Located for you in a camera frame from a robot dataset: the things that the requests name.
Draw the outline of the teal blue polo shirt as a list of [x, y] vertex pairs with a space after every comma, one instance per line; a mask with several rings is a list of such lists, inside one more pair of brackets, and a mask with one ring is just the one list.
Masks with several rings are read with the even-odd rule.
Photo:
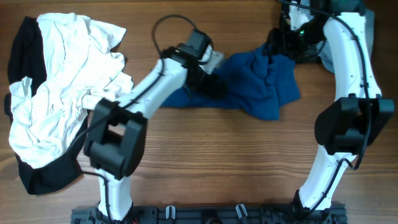
[[256, 50], [233, 54], [213, 72], [226, 84], [220, 98], [180, 88], [162, 106], [243, 110], [257, 119], [278, 120], [280, 107], [300, 99], [294, 67], [294, 60], [272, 54], [263, 44]]

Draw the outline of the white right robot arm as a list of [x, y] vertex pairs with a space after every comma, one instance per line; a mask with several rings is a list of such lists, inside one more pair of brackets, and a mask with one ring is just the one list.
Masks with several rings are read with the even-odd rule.
[[336, 215], [333, 194], [347, 169], [357, 170], [394, 113], [373, 74], [362, 1], [283, 1], [278, 53], [295, 59], [309, 45], [328, 43], [335, 75], [335, 100], [315, 121], [318, 151], [296, 191], [291, 223], [324, 223]]

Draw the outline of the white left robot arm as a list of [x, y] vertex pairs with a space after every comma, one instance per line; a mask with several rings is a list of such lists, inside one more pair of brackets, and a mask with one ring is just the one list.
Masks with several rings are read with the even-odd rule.
[[131, 92], [96, 104], [84, 153], [99, 178], [100, 201], [88, 209], [88, 223], [134, 222], [130, 176], [144, 154], [148, 121], [179, 88], [212, 81], [213, 70], [223, 60], [224, 54], [211, 46], [202, 52], [170, 47]]

